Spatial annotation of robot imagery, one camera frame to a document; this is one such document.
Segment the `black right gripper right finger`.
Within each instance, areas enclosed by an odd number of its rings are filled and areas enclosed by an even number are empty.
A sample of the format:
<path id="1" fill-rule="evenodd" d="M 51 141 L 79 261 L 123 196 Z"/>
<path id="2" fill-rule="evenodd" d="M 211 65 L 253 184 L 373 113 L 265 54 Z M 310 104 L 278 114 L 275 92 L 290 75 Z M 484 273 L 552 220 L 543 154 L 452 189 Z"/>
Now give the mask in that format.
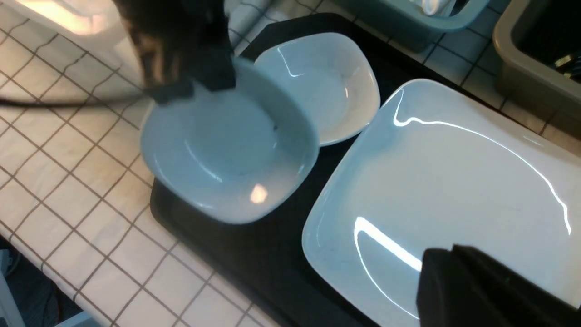
<path id="1" fill-rule="evenodd" d="M 416 295 L 422 327 L 578 327 L 581 313 L 472 246 L 427 248 Z"/>

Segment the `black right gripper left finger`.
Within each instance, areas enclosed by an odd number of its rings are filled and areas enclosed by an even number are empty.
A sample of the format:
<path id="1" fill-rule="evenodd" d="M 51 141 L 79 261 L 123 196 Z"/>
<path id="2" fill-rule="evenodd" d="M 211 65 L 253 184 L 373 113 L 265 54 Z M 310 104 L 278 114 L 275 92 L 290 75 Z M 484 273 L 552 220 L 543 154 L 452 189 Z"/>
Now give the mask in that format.
<path id="1" fill-rule="evenodd" d="M 188 99 L 199 83 L 236 87 L 223 0 L 115 0 L 141 69 L 143 90 L 165 105 Z"/>

